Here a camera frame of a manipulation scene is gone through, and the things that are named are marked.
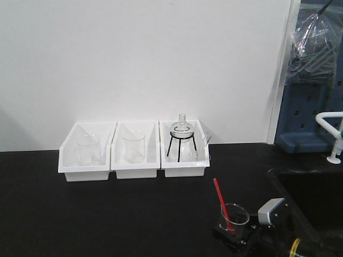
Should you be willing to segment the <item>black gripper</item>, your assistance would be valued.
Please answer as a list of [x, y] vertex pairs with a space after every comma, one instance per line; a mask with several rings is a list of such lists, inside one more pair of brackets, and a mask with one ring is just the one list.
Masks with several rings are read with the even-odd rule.
[[230, 249], [238, 249], [236, 256], [290, 256], [295, 225], [292, 219], [261, 225], [257, 221], [244, 226], [240, 240], [236, 233], [220, 227], [212, 229], [212, 236]]

